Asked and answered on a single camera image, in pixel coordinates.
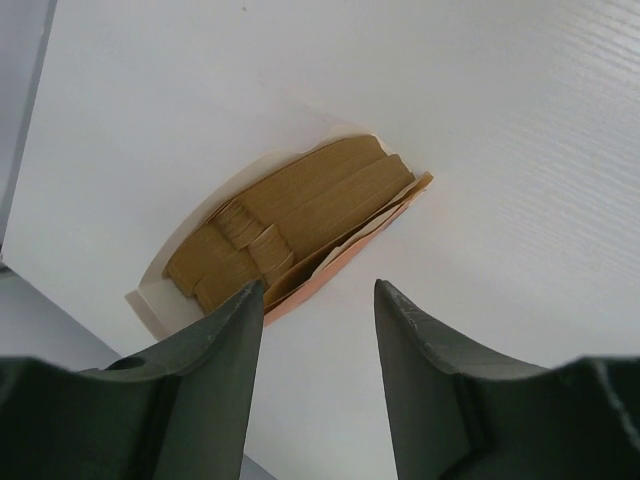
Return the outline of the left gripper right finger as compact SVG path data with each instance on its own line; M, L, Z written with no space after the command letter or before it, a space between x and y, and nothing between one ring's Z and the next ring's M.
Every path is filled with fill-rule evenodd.
M635 479L639 361L546 369L492 350L386 280L374 315L401 479Z

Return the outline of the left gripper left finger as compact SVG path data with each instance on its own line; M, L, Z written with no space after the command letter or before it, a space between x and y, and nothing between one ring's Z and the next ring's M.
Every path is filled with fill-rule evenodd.
M3 358L2 477L238 478L263 322L252 282L105 369Z

